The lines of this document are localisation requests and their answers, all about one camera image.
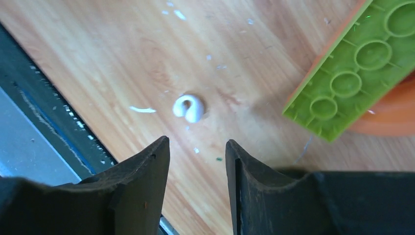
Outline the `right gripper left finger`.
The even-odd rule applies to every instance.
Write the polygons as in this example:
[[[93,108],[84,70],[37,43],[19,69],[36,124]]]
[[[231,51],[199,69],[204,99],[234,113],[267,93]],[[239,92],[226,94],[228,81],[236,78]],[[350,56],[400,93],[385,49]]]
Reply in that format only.
[[[77,184],[0,180],[3,235],[156,235],[170,163],[169,138]]]

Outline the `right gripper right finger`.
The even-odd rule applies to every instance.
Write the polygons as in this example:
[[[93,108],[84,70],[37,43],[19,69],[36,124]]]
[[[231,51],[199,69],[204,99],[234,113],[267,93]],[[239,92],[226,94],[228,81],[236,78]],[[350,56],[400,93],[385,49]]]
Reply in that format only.
[[[236,235],[412,235],[412,172],[273,169],[236,141],[225,151]]]

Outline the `white earbud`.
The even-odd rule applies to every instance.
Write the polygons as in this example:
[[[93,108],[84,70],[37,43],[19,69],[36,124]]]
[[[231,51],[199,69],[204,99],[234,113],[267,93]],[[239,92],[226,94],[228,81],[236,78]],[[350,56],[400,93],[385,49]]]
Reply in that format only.
[[[172,111],[176,117],[184,117],[189,123],[197,123],[202,119],[205,107],[198,96],[184,94],[175,101]]]

